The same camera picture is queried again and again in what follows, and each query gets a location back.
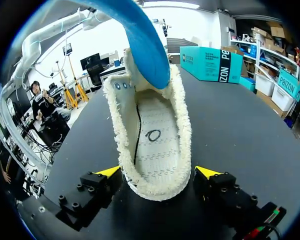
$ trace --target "white fuzzy shoe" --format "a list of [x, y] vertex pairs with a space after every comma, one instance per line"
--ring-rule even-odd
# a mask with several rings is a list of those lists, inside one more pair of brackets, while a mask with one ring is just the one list
[[119, 165], [139, 196], [163, 201], [179, 194], [191, 173], [191, 125], [179, 69], [170, 65], [170, 81], [160, 90], [139, 72], [130, 50], [127, 75], [103, 83], [119, 151]]

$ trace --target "black tabletop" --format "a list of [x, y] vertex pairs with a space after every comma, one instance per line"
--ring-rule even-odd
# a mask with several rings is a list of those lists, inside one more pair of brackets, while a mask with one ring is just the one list
[[[279, 224], [285, 232], [300, 213], [300, 142], [284, 121], [259, 97], [241, 85], [199, 81], [180, 69], [192, 127], [192, 169], [199, 165], [229, 172], [258, 206], [274, 202], [287, 209]], [[102, 89], [83, 109], [56, 155], [45, 195], [75, 188], [80, 176], [118, 165], [110, 111]], [[234, 232], [219, 223], [195, 198], [192, 183], [176, 197], [149, 201], [126, 184], [88, 228], [98, 239], [188, 239], [195, 231], [205, 239], [231, 239]]]

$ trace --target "tripod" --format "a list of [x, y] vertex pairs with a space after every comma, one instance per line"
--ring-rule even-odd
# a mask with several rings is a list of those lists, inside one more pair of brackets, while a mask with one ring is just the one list
[[74, 71], [74, 69], [72, 67], [72, 64], [71, 64], [70, 54], [68, 54], [68, 58], [69, 58], [69, 63], [70, 63], [72, 75], [73, 75], [73, 78], [74, 78], [74, 81], [75, 81], [75, 90], [74, 90], [74, 92], [75, 92], [75, 101], [77, 102], [77, 105], [78, 105], [78, 100], [79, 99], [83, 100], [84, 102], [88, 102], [89, 98], [88, 98], [86, 92], [82, 89], [81, 85], [77, 81], [77, 78], [76, 78], [76, 75], [75, 75], [75, 71]]
[[[58, 66], [58, 71], [60, 71], [59, 61], [56, 61], [56, 65]], [[66, 83], [65, 83], [64, 78], [62, 77], [61, 72], [60, 72], [60, 77], [61, 77], [62, 84], [63, 84], [63, 87], [64, 87], [63, 90], [64, 90], [66, 108], [67, 109], [70, 109], [71, 107], [73, 109], [75, 107], [78, 108], [77, 94], [75, 94], [75, 98], [76, 98], [76, 101], [75, 101], [74, 98], [71, 96], [71, 93], [70, 93], [69, 89], [66, 87]]]

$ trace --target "white wall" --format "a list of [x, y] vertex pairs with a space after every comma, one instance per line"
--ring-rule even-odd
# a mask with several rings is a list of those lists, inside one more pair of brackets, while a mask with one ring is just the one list
[[[220, 48], [222, 44], [222, 34], [220, 32], [221, 22], [219, 13], [210, 13], [202, 10], [178, 8], [178, 7], [152, 7], [144, 8], [144, 12], [150, 19], [165, 19], [168, 28], [169, 38], [186, 39], [195, 41], [199, 46]], [[163, 45], [167, 44], [162, 27], [154, 25]], [[124, 49], [129, 47], [129, 42], [123, 26], [114, 19], [101, 23], [97, 27], [83, 31], [81, 26], [77, 26], [67, 33], [67, 43], [71, 43], [72, 54], [71, 63], [76, 77], [82, 75], [80, 60], [96, 53], [100, 55], [118, 51], [119, 57], [123, 57]], [[57, 71], [56, 61], [61, 66], [64, 62], [62, 46], [65, 45], [65, 37], [59, 39], [52, 45], [37, 61], [36, 69], [45, 75], [50, 75], [52, 71]], [[64, 71], [68, 75], [67, 79], [73, 79], [69, 61], [66, 59]], [[55, 82], [61, 86], [60, 76], [55, 78], [45, 78], [32, 70], [28, 75], [29, 83], [37, 80], [41, 88], [49, 89], [49, 85]]]

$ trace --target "black metal bracket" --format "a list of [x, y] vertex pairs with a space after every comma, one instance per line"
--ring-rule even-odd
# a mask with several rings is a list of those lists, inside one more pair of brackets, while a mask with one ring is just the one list
[[234, 228], [233, 240], [265, 240], [282, 220], [286, 209], [272, 202], [257, 207], [258, 197], [243, 191], [228, 172], [219, 173], [196, 167], [193, 187], [205, 207], [213, 208], [223, 222]]

